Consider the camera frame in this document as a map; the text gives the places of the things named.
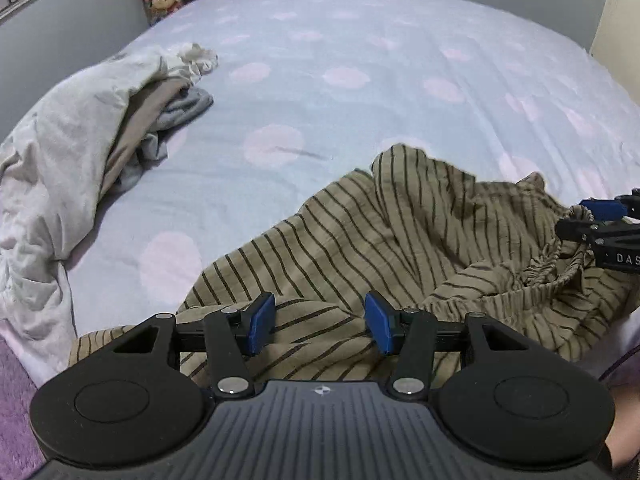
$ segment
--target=blue gripper pad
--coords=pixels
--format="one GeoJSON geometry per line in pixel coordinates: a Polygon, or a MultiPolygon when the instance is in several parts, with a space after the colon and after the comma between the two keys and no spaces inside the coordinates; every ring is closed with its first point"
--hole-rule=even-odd
{"type": "Polygon", "coordinates": [[[583,200],[580,205],[591,211],[598,222],[620,220],[628,214],[626,206],[617,200],[583,200]]]}
{"type": "Polygon", "coordinates": [[[404,333],[400,328],[400,313],[389,304],[381,305],[373,294],[364,299],[364,321],[382,355],[398,354],[404,333]]]}
{"type": "Polygon", "coordinates": [[[267,343],[276,321],[276,298],[271,294],[251,318],[247,348],[251,355],[257,355],[267,343]]]}

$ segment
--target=metal screw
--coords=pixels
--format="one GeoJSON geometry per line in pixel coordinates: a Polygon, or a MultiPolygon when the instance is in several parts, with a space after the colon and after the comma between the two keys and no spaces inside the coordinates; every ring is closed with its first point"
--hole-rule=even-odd
{"type": "Polygon", "coordinates": [[[218,381],[218,389],[226,394],[241,394],[249,387],[249,381],[242,377],[225,377],[218,381]]]}
{"type": "Polygon", "coordinates": [[[415,377],[402,377],[394,381],[393,388],[399,394],[418,394],[424,390],[424,383],[415,377]]]}

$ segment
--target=logo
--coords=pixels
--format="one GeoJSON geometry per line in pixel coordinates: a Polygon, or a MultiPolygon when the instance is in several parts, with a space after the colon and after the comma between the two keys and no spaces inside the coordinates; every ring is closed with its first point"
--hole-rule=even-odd
{"type": "Polygon", "coordinates": [[[324,386],[323,384],[322,386],[318,386],[317,388],[314,388],[314,392],[319,396],[323,397],[331,393],[331,388],[329,388],[328,386],[324,386]]]}
{"type": "Polygon", "coordinates": [[[636,265],[640,266],[640,256],[636,256],[635,258],[631,258],[631,256],[627,255],[626,258],[620,254],[616,254],[616,261],[619,264],[627,264],[627,265],[636,265]]]}

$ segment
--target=beige striped cloth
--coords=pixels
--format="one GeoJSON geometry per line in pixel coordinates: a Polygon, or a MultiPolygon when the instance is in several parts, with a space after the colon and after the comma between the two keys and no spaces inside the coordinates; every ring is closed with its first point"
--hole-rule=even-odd
{"type": "MultiPolygon", "coordinates": [[[[559,205],[537,173],[517,184],[478,182],[398,144],[370,173],[347,174],[204,270],[177,319],[273,292],[273,339],[247,361],[257,381],[386,376],[393,358],[380,357],[363,320],[372,289],[396,308],[417,306],[440,320],[484,311],[578,360],[636,300],[637,287],[631,275],[589,267],[583,244],[555,239],[562,216],[593,219],[585,208],[559,205]]],[[[70,363],[127,329],[81,337],[70,363]]],[[[437,355],[434,384],[459,362],[458,354],[437,355]]],[[[181,371],[208,383],[204,354],[182,355],[181,371]]]]}

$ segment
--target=person's hand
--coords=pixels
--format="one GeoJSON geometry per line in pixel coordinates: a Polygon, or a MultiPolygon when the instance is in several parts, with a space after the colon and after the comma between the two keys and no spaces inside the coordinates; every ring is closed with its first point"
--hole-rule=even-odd
{"type": "Polygon", "coordinates": [[[611,395],[616,416],[606,444],[616,469],[631,462],[640,452],[640,386],[617,386],[611,395]]]}

